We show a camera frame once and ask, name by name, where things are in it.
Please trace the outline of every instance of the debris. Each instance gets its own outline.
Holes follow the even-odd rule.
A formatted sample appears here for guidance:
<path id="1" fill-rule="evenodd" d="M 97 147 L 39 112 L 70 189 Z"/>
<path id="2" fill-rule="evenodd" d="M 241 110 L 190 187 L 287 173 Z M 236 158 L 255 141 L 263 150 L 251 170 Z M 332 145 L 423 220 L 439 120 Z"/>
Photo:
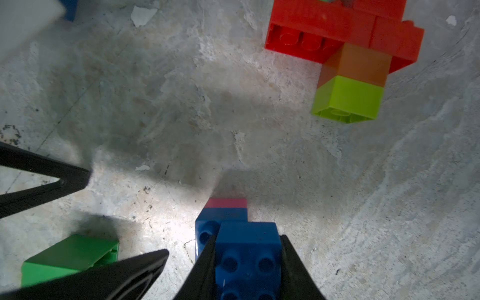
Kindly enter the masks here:
<path id="1" fill-rule="evenodd" d="M 144 7 L 134 6 L 130 18 L 133 21 L 135 27 L 144 26 L 158 11 L 156 8 L 148 9 Z"/>
<path id="2" fill-rule="evenodd" d="M 136 168 L 135 168 L 135 171 L 145 171 L 145 170 L 149 170 L 149 169 L 150 169 L 149 166 L 147 166 L 147 165 L 141 165 L 141 166 L 139 166 L 139 167 L 136 167 Z"/>
<path id="3" fill-rule="evenodd" d="M 454 15 L 449 15 L 448 18 L 445 20 L 447 24 L 455 27 L 456 26 L 456 17 Z"/>

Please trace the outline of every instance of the concrete floor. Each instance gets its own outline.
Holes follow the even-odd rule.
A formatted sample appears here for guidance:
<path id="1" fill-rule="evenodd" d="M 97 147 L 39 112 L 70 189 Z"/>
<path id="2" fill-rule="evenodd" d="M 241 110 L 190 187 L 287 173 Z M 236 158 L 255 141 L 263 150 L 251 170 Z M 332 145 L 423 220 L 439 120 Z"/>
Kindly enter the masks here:
<path id="1" fill-rule="evenodd" d="M 263 49 L 272 3 L 137 1 L 159 11 L 135 28 L 133 0 L 80 0 L 2 62 L 2 139 L 93 175 L 0 220 L 1 291 L 81 232 L 167 248 L 145 299 L 171 299 L 215 195 L 276 222 L 328 299 L 479 299 L 480 3 L 409 0 L 419 61 L 351 125 L 310 115 L 320 64 Z M 50 180 L 3 168 L 0 192 Z"/>

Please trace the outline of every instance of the stacked lego bricks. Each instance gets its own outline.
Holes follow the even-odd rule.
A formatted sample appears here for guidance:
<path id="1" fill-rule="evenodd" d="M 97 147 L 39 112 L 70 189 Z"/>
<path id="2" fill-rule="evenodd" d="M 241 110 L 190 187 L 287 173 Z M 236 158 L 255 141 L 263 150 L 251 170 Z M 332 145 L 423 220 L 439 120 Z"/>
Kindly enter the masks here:
<path id="1" fill-rule="evenodd" d="M 423 29 L 407 0 L 275 0 L 265 48 L 324 64 L 312 114 L 376 119 L 389 73 L 417 61 Z"/>
<path id="2" fill-rule="evenodd" d="M 282 244 L 275 223 L 248 222 L 246 199 L 211 198 L 195 221 L 197 258 L 213 235 L 217 299 L 279 299 Z"/>

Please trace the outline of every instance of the lego stud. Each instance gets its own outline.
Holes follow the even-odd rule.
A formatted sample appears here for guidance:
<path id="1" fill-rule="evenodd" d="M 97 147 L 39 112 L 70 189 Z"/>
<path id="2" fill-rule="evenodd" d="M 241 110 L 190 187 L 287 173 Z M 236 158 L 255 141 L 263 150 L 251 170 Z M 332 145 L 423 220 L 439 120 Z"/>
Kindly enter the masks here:
<path id="1" fill-rule="evenodd" d="M 303 33 L 301 39 L 301 47 L 307 51 L 315 51 L 322 45 L 322 37 L 311 33 Z"/>
<path id="2" fill-rule="evenodd" d="M 256 300 L 275 300 L 275 296 L 271 292 L 263 290 L 258 294 Z"/>
<path id="3" fill-rule="evenodd" d="M 349 112 L 346 112 L 346 111 L 343 111 L 343 110 L 339 110 L 339 109 L 332 109 L 330 111 L 330 113 L 332 115 L 336 115 L 336 116 L 341 116 L 341 117 L 346 117 L 346 116 L 349 116 L 350 113 Z"/>
<path id="4" fill-rule="evenodd" d="M 240 300 L 240 297 L 236 292 L 229 290 L 222 294 L 220 300 Z"/>
<path id="5" fill-rule="evenodd" d="M 239 267 L 240 256 L 236 250 L 230 249 L 222 256 L 220 266 L 229 273 L 235 272 Z"/>
<path id="6" fill-rule="evenodd" d="M 202 245 L 206 245 L 208 242 L 208 239 L 218 233 L 218 230 L 220 229 L 220 225 L 216 222 L 207 222 L 205 223 L 202 228 L 199 230 L 200 234 L 198 235 L 198 241 Z"/>
<path id="7" fill-rule="evenodd" d="M 280 31 L 280 41 L 284 45 L 295 45 L 299 42 L 300 38 L 300 30 L 288 28 L 288 27 L 282 27 Z"/>
<path id="8" fill-rule="evenodd" d="M 268 274 L 275 269 L 275 259 L 271 251 L 264 251 L 258 256 L 257 269 L 261 274 Z"/>

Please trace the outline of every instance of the pink lego brick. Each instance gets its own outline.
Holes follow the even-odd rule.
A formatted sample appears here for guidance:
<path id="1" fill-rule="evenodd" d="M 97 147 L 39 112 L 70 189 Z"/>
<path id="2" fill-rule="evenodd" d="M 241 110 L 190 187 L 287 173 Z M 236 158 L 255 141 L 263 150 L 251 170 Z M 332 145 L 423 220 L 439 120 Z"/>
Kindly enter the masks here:
<path id="1" fill-rule="evenodd" d="M 210 198 L 204 208 L 247 208 L 247 199 Z"/>

